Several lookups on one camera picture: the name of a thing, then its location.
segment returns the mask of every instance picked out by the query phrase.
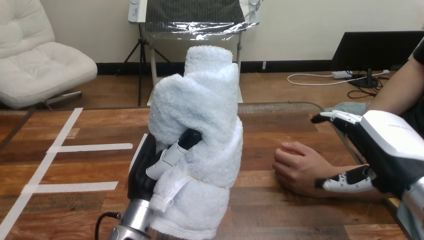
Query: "monitor stand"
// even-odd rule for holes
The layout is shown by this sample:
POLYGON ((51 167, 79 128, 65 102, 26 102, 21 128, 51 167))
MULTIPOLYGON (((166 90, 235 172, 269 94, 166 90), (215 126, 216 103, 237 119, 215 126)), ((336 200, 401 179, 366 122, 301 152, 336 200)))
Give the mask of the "monitor stand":
POLYGON ((367 75, 358 75, 358 74, 354 74, 352 75, 354 78, 362 78, 362 77, 366 77, 366 78, 362 78, 359 80, 355 80, 355 81, 349 81, 348 83, 352 84, 353 86, 359 87, 359 88, 364 88, 364 89, 372 89, 372 88, 376 88, 379 85, 379 80, 375 77, 373 77, 373 70, 371 68, 368 68, 368 73, 367 75))

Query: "white wall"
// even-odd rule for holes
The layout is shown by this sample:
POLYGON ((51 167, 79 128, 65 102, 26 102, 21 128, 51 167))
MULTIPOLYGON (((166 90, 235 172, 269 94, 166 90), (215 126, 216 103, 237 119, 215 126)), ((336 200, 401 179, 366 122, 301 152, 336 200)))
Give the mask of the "white wall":
MULTIPOLYGON (((97 63, 123 62, 137 43, 137 26, 128 23, 129 0, 41 3, 56 41, 97 63)), ((420 30, 424 23, 424 0, 264 0, 260 11, 259 26, 243 34, 242 61, 327 60, 344 32, 420 30)), ((213 44, 236 49, 235 39, 213 44)), ((156 48, 171 61, 183 62, 191 45, 160 40, 156 48)))

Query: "white cable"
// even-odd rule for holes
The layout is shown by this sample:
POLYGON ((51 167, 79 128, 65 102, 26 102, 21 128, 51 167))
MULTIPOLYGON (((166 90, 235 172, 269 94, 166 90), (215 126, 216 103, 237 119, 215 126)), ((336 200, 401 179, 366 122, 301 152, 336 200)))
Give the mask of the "white cable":
MULTIPOLYGON (((384 70, 382 73, 377 73, 377 74, 373 74, 372 76, 380 76, 383 74, 388 74, 390 73, 389 70, 384 70)), ((297 82, 292 82, 290 81, 290 78, 293 76, 298 76, 298 75, 302 75, 302 76, 314 76, 314 77, 323 77, 323 78, 329 78, 332 77, 332 75, 315 75, 315 74, 306 74, 306 73, 296 73, 293 75, 290 75, 287 77, 287 81, 289 81, 290 83, 294 84, 294 85, 303 85, 303 86, 326 86, 326 85, 335 85, 335 84, 342 84, 342 83, 347 83, 350 81, 355 81, 355 80, 360 80, 360 79, 365 79, 367 78, 367 76, 363 76, 360 78, 355 78, 355 79, 350 79, 350 80, 345 80, 345 81, 337 81, 337 82, 331 82, 331 83, 297 83, 297 82)))

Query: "human hand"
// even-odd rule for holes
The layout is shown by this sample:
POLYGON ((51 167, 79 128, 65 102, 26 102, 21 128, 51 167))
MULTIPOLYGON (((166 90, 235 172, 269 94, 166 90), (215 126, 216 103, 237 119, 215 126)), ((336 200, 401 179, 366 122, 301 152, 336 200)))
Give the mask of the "human hand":
POLYGON ((331 165, 318 152, 299 142, 283 143, 275 150, 274 158, 272 166, 277 181, 288 190, 309 197, 334 197, 332 192, 315 188, 315 181, 345 172, 343 167, 331 165))

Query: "black baseboard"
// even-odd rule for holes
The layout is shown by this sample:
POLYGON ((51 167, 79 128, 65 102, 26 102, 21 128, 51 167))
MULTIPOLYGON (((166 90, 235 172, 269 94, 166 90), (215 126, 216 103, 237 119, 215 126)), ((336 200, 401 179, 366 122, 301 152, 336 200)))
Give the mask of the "black baseboard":
MULTIPOLYGON (((305 61, 267 61, 265 69, 262 69, 263 61, 244 61, 241 63, 241 73, 292 73, 292 72, 320 72, 331 71, 331 60, 305 60, 305 61)), ((168 76, 172 74, 184 73, 184 62, 158 62, 156 72, 158 76, 168 76)), ((97 63, 99 75, 138 75, 139 63, 97 63)), ((143 75, 151 75, 150 63, 142 68, 143 75)))

